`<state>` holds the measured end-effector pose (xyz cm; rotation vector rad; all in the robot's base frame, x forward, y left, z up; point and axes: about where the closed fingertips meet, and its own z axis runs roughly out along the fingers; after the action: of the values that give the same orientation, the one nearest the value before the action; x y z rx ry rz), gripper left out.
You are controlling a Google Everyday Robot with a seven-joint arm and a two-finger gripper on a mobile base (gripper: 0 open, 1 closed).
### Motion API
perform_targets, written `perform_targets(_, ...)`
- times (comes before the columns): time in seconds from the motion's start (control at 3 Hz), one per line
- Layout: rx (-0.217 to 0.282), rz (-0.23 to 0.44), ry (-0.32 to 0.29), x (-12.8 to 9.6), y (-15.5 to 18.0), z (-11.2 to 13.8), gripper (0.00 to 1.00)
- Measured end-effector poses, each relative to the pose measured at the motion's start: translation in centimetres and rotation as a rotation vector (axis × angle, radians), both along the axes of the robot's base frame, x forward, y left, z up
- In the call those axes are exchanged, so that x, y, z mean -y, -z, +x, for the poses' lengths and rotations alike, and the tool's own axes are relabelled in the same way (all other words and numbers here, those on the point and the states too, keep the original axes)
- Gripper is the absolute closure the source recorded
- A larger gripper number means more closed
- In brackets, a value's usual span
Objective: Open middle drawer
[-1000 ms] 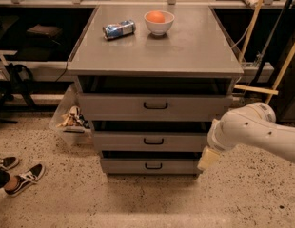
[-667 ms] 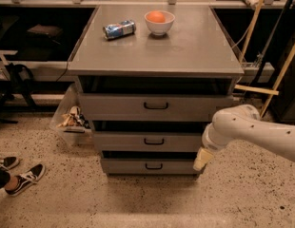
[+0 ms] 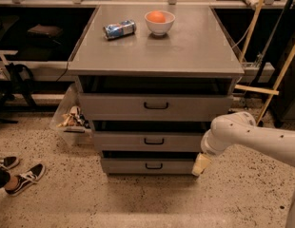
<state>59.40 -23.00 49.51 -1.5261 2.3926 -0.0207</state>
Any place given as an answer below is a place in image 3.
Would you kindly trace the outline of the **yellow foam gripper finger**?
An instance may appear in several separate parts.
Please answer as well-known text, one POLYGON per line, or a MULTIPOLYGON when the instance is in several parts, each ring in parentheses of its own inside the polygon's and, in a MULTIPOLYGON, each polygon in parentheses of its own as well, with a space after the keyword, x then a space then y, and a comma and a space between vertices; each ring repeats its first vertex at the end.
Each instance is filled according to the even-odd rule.
POLYGON ((198 154, 192 167, 192 174, 196 177, 200 176, 210 164, 211 158, 207 154, 198 154))

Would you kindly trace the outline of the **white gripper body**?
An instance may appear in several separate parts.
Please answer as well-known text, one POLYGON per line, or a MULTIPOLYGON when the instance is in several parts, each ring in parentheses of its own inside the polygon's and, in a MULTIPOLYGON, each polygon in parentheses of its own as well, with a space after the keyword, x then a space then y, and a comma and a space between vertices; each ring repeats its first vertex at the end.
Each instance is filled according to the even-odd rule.
POLYGON ((208 130, 201 140, 201 149, 210 156, 219 156, 226 150, 226 145, 208 130))

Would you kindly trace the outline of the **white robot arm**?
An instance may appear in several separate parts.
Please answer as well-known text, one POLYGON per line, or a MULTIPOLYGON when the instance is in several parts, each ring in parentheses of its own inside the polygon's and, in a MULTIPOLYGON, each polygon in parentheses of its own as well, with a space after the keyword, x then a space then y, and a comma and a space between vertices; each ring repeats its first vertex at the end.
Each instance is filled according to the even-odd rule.
POLYGON ((245 111, 216 117, 201 139, 202 154, 192 167, 194 176, 201 175, 211 163, 211 156, 240 144, 295 168, 295 131, 260 127, 245 111))

